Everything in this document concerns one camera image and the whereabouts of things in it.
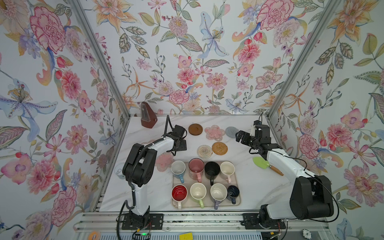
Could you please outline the woven rattan round coaster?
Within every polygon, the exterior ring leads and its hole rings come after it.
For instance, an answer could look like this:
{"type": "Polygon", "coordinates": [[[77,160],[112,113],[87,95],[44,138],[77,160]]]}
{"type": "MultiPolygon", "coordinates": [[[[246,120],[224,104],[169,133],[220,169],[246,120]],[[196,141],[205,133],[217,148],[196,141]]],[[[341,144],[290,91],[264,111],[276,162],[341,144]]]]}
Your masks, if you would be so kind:
{"type": "Polygon", "coordinates": [[[228,152],[228,146],[222,142],[216,142],[212,145],[212,151],[219,156],[223,156],[228,152]]]}

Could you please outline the orange tape roll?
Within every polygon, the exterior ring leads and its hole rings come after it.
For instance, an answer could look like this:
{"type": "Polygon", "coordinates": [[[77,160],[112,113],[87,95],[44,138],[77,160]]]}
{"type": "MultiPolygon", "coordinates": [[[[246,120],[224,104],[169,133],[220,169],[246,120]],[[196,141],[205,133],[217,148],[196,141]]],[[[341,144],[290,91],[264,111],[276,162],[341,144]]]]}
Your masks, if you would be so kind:
{"type": "Polygon", "coordinates": [[[89,233],[87,240],[100,240],[101,239],[101,233],[98,231],[93,231],[89,233]]]}

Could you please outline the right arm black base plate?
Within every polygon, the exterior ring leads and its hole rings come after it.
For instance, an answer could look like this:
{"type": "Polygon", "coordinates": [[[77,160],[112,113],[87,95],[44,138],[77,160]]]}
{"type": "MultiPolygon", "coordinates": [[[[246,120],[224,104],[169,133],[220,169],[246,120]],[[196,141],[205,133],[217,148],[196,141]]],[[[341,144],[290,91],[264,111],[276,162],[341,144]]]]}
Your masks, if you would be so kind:
{"type": "Polygon", "coordinates": [[[241,225],[246,230],[285,230],[286,223],[283,220],[273,220],[269,217],[261,217],[258,213],[244,213],[241,225]]]}

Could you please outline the red interior white mug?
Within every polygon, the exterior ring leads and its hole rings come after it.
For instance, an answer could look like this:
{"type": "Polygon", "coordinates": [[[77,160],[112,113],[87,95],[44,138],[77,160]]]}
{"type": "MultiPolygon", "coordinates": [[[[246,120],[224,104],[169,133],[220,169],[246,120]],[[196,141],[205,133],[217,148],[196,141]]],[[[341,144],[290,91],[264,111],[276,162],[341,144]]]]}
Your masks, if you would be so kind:
{"type": "Polygon", "coordinates": [[[188,190],[184,185],[176,185],[172,189],[172,199],[177,203],[178,210],[182,209],[182,202],[188,197],[188,190]]]}

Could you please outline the black mug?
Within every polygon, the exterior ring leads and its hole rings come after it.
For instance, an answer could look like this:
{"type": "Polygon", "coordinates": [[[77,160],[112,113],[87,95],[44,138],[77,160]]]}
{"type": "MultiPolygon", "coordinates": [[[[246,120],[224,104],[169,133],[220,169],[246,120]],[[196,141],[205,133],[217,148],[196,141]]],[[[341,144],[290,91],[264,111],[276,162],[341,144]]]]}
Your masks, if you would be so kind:
{"type": "Polygon", "coordinates": [[[207,162],[205,164],[205,177],[210,181],[210,185],[213,186],[215,179],[220,174],[220,166],[216,162],[207,162]]]}

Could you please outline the grey blue round coaster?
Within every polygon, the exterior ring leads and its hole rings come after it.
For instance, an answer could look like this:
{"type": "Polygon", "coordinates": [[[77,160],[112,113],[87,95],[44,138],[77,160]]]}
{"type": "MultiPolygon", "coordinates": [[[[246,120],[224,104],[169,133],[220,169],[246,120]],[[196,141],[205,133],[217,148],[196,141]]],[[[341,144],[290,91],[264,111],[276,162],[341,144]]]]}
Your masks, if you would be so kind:
{"type": "Polygon", "coordinates": [[[236,138],[236,134],[239,132],[239,130],[235,127],[227,127],[225,129],[225,133],[229,138],[236,138]]]}

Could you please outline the white round table sticker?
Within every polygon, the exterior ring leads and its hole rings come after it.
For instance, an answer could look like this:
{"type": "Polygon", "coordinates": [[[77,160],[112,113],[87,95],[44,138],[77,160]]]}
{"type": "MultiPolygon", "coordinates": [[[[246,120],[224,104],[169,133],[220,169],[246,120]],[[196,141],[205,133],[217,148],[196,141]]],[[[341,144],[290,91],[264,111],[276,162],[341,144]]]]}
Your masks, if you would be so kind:
{"type": "Polygon", "coordinates": [[[122,179],[124,180],[125,179],[125,176],[124,176],[124,173],[123,173],[123,168],[124,168],[124,163],[120,163],[120,164],[117,164],[114,168],[114,173],[115,175],[119,178],[119,179],[122,179]]]}

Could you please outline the green silicone spatula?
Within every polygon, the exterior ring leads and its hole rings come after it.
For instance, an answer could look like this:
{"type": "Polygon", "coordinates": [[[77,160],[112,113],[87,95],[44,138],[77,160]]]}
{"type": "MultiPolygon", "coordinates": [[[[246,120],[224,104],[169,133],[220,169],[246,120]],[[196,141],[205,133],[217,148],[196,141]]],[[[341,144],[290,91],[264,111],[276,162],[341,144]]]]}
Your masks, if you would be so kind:
{"type": "Polygon", "coordinates": [[[279,169],[270,165],[270,163],[262,157],[253,157],[253,163],[262,169],[271,169],[272,171],[274,171],[278,175],[284,176],[284,174],[279,169]]]}

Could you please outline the white embroidered round coaster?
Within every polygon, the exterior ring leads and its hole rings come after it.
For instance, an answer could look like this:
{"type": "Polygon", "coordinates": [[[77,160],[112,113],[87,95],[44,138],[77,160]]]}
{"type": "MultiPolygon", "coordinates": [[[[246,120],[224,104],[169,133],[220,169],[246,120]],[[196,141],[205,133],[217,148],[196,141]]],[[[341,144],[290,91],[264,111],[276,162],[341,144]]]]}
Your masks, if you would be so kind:
{"type": "Polygon", "coordinates": [[[200,159],[208,160],[213,155],[213,150],[208,145],[202,145],[202,146],[198,147],[197,154],[198,154],[200,159]]]}

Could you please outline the brown round wooden coaster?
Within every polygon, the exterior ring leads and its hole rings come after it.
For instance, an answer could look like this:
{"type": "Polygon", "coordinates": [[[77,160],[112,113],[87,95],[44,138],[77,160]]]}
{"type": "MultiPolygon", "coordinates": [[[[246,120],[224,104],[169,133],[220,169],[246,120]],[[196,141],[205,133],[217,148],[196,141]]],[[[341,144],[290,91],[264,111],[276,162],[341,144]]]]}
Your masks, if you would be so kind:
{"type": "Polygon", "coordinates": [[[193,136],[198,136],[202,134],[203,127],[200,124],[191,124],[188,128],[188,131],[193,136]]]}

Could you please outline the aluminium front rail frame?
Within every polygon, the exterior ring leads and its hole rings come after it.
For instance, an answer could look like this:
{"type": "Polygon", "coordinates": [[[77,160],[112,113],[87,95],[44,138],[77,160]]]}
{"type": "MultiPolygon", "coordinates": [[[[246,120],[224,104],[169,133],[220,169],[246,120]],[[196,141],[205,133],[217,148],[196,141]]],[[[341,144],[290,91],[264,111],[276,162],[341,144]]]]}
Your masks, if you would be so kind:
{"type": "Polygon", "coordinates": [[[117,231],[117,212],[84,214],[75,224],[75,239],[86,240],[98,231],[101,240],[179,240],[179,235],[193,233],[194,240],[333,240],[328,224],[314,221],[283,220],[285,230],[246,230],[240,211],[163,212],[162,230],[117,231]]]}

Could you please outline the beige serving tray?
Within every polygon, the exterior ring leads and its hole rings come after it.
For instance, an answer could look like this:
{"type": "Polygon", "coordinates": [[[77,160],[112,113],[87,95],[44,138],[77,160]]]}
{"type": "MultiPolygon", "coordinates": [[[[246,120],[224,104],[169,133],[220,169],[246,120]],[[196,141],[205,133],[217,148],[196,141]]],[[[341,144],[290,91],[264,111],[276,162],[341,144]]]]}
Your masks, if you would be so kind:
{"type": "MultiPolygon", "coordinates": [[[[223,175],[221,173],[219,173],[219,175],[216,177],[216,179],[214,179],[214,184],[216,183],[220,183],[222,185],[224,185],[227,189],[230,187],[230,186],[235,186],[237,187],[238,189],[240,189],[239,187],[239,181],[237,179],[237,175],[236,175],[236,172],[234,172],[232,175],[229,176],[230,179],[231,179],[231,183],[229,183],[229,180],[228,180],[228,177],[226,175],[223,175]]],[[[187,208],[189,209],[192,209],[192,208],[200,208],[201,205],[199,203],[198,200],[195,200],[192,196],[191,196],[191,186],[195,183],[198,182],[198,180],[194,180],[193,178],[191,178],[190,174],[189,174],[189,167],[188,165],[186,164],[186,171],[185,171],[185,174],[183,176],[183,179],[184,179],[184,183],[181,182],[181,179],[179,177],[176,177],[176,175],[173,175],[173,179],[172,179],[172,184],[173,184],[173,187],[176,187],[177,185],[184,185],[187,189],[188,189],[188,196],[187,198],[181,203],[181,210],[186,210],[187,208]]],[[[210,182],[210,179],[208,179],[206,176],[205,176],[205,173],[203,173],[203,176],[202,176],[202,184],[206,187],[207,189],[207,194],[206,196],[202,199],[202,203],[204,204],[204,207],[205,209],[208,209],[208,208],[211,208],[213,209],[214,206],[215,206],[215,203],[214,203],[214,199],[212,198],[211,196],[211,192],[210,192],[210,189],[211,189],[211,182],[210,182]]],[[[241,193],[238,193],[236,194],[236,197],[234,200],[228,198],[228,199],[225,199],[223,200],[220,204],[219,204],[219,207],[234,207],[234,206],[239,206],[241,205],[242,203],[242,195],[241,193]]]]}

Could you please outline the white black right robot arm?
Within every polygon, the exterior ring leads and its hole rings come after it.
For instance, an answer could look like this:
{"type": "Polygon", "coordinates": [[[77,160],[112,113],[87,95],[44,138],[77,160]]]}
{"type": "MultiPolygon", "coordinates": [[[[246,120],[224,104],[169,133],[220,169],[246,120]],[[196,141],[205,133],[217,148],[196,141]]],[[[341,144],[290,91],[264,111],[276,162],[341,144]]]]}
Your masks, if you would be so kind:
{"type": "Polygon", "coordinates": [[[337,200],[332,195],[331,181],[300,165],[300,159],[290,157],[278,144],[272,143],[270,127],[254,121],[250,133],[239,131],[236,141],[250,147],[250,154],[260,155],[276,167],[293,185],[287,201],[267,204],[259,210],[259,223],[274,220],[314,220],[323,222],[333,216],[337,200]]]}

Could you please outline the brown wooden metronome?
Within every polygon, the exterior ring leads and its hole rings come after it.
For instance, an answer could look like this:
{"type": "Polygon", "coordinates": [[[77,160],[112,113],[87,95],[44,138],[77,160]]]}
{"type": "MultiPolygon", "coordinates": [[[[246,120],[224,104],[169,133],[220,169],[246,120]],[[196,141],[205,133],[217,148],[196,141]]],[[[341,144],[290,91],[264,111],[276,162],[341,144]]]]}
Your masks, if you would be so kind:
{"type": "Polygon", "coordinates": [[[152,129],[158,118],[147,102],[141,103],[141,124],[143,127],[152,129]]]}

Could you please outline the pink flower coaster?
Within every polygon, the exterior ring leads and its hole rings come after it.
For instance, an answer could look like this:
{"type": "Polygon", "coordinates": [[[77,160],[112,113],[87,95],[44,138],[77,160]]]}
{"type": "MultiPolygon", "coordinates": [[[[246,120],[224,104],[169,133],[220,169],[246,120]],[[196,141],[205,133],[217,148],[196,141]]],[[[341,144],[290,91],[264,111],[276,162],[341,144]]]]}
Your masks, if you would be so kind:
{"type": "Polygon", "coordinates": [[[159,172],[164,172],[167,168],[170,168],[174,162],[174,156],[172,153],[164,153],[157,157],[155,167],[159,172]]]}
{"type": "Polygon", "coordinates": [[[226,134],[225,130],[221,129],[217,125],[205,128],[206,138],[208,140],[215,140],[220,142],[223,140],[223,136],[226,134]]]}

